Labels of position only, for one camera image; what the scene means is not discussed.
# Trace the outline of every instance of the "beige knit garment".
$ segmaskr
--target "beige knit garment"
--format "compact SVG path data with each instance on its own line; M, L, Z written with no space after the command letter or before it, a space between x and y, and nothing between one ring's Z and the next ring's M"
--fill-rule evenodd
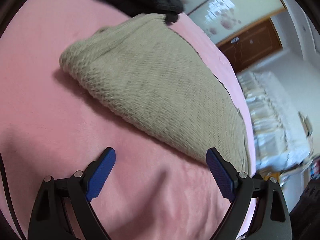
M163 15L139 15L101 29L68 47L60 66L138 129L201 163L216 147L238 171L250 174L240 112L193 47L165 25Z

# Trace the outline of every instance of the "black cable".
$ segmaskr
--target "black cable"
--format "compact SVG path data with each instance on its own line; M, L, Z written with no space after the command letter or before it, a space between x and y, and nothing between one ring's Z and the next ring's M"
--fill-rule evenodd
M9 207L9 211L10 211L13 223L16 226L16 229L17 229L21 239L22 240L27 240L25 235L22 232L22 229L21 229L20 224L18 222L16 213L14 212L14 208L13 208L12 200L11 200L11 196L10 196L10 191L9 191L7 175L5 174L4 163L3 163L3 160L2 160L1 153L0 153L0 173L1 173L2 183L3 183L5 198L7 200L7 204L8 204L8 207Z

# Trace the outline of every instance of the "pink surface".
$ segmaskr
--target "pink surface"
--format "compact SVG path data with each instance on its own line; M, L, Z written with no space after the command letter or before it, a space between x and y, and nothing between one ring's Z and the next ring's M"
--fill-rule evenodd
M28 0L0 39L0 151L25 233L43 178L83 170L107 146L116 150L116 165L92 206L112 239L206 240L229 207L207 168L127 124L60 70L68 45L127 18L95 0ZM186 15L172 28L240 108L254 173L249 111L230 64ZM13 224L2 186L0 209Z

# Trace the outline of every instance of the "blue textured pad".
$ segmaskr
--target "blue textured pad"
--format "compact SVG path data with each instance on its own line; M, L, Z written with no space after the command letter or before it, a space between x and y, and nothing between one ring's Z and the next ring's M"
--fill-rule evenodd
M206 161L222 196L233 202L236 197L233 192L233 182L211 149L207 151Z
M116 162L116 152L111 149L108 154L104 157L103 161L96 169L91 179L88 182L86 198L90 202L93 198L99 196L100 191L104 183L107 180L113 166Z

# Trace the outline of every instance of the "brown door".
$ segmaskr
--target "brown door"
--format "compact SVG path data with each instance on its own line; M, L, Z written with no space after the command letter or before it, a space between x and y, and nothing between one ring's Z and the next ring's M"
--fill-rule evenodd
M235 73L282 48L271 19L263 21L219 46Z

